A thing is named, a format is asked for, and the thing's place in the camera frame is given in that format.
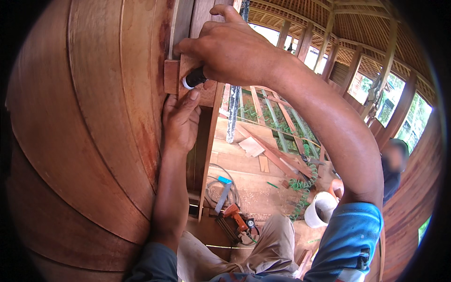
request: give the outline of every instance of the white bucket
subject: white bucket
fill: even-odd
[[[313,202],[305,210],[305,223],[311,228],[327,226],[336,207],[337,201],[334,196],[325,191],[319,192],[313,198]],[[317,209],[321,210],[322,219],[318,216]]]

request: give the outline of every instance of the fingernail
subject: fingernail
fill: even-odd
[[[197,99],[197,96],[199,96],[199,91],[191,91],[191,92],[189,93],[189,98],[190,98],[191,100],[196,100],[196,99]]]

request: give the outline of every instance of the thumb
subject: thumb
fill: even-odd
[[[200,92],[197,89],[191,90],[187,95],[182,98],[181,104],[178,107],[176,113],[177,118],[188,120],[189,115],[194,111],[200,101]]]

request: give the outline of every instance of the man's left hand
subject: man's left hand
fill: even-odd
[[[196,89],[180,100],[176,95],[169,95],[163,109],[165,150],[188,154],[193,148],[201,112],[199,100],[200,93]]]

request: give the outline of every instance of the blue sleeve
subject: blue sleeve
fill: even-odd
[[[141,260],[132,270],[132,277],[125,282],[177,282],[177,256],[174,251],[160,243],[149,243]]]
[[[382,214],[373,204],[338,206],[304,281],[363,281],[369,272],[382,226]]]

